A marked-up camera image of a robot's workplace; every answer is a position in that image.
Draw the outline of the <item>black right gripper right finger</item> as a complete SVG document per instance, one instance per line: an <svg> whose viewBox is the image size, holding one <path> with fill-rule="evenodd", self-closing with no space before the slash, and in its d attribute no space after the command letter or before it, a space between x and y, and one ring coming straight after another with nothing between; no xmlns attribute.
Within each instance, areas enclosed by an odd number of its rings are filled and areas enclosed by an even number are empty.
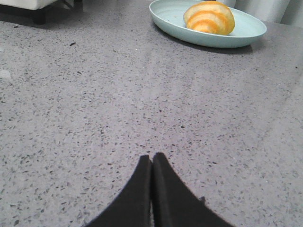
<svg viewBox="0 0 303 227"><path fill-rule="evenodd" d="M181 181L163 153L153 157L152 205L157 227L230 227Z"/></svg>

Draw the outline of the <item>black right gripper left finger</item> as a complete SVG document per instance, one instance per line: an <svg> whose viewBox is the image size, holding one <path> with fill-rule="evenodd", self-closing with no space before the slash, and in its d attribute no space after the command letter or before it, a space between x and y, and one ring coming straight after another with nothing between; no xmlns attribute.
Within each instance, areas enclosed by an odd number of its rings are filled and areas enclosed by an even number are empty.
<svg viewBox="0 0 303 227"><path fill-rule="evenodd" d="M152 162L141 156L137 167L114 201L89 227L149 227Z"/></svg>

